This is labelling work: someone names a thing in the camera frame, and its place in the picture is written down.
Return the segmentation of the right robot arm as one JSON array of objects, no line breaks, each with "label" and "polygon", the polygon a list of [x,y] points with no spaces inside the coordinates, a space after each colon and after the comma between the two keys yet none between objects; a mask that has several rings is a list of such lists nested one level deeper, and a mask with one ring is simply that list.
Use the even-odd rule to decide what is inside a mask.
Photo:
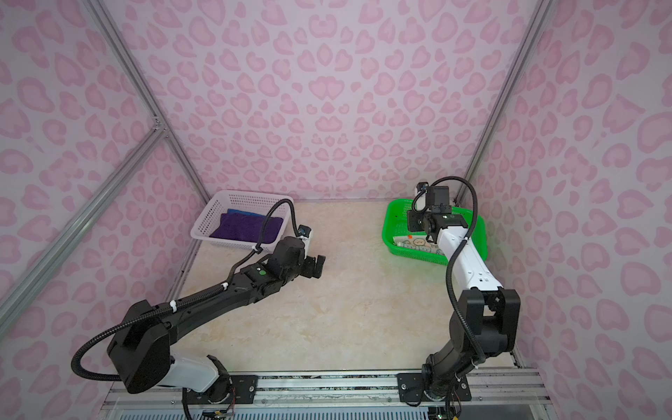
[{"label": "right robot arm", "polygon": [[460,392],[467,390],[467,376],[487,359],[509,353],[516,344],[521,299],[491,273],[474,245],[479,213],[471,218],[456,213],[444,177],[421,182],[407,212],[407,229],[425,233],[426,240],[446,255],[446,291],[453,308],[450,339],[429,355],[420,374],[399,374],[402,403],[418,407],[424,401],[440,402],[460,411]]}]

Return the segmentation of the purple towel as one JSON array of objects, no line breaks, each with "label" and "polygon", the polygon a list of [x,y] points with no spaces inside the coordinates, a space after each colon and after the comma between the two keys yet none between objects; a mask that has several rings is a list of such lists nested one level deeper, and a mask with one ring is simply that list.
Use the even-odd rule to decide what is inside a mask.
[{"label": "purple towel", "polygon": [[[264,223],[265,216],[255,217],[248,215],[236,215],[235,213],[223,213],[220,216],[220,225],[210,234],[211,238],[256,243]],[[280,229],[284,220],[279,217],[271,217],[264,231],[262,244],[276,241],[280,235]]]}]

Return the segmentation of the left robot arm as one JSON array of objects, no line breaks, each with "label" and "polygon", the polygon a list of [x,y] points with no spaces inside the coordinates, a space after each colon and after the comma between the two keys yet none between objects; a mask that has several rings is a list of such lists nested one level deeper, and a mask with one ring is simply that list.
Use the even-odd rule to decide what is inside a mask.
[{"label": "left robot arm", "polygon": [[107,350],[119,380],[132,395],[156,387],[185,388],[209,403],[226,400],[233,383],[223,364],[213,355],[204,362],[177,355],[172,345],[226,313],[279,292],[295,278],[320,278],[326,260],[309,257],[299,238],[285,237],[270,255],[223,283],[169,303],[133,304]]}]

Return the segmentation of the patterned towel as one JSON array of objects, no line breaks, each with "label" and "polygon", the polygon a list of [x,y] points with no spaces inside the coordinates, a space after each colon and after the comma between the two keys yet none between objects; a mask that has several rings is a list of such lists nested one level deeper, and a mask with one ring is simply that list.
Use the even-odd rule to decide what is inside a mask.
[{"label": "patterned towel", "polygon": [[395,243],[395,246],[406,250],[414,250],[439,256],[444,255],[444,252],[439,248],[439,245],[429,242],[424,236],[416,236],[415,234],[394,236],[393,242]]}]

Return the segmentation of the blue towel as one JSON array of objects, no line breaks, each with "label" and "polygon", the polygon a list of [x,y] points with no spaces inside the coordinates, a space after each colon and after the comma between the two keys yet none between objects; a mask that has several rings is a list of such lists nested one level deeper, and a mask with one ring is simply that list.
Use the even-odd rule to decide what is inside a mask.
[{"label": "blue towel", "polygon": [[248,216],[255,216],[255,217],[261,217],[260,213],[255,213],[255,212],[250,212],[250,211],[243,211],[243,210],[238,210],[234,208],[229,208],[227,210],[227,214],[236,214],[236,215],[248,215]]}]

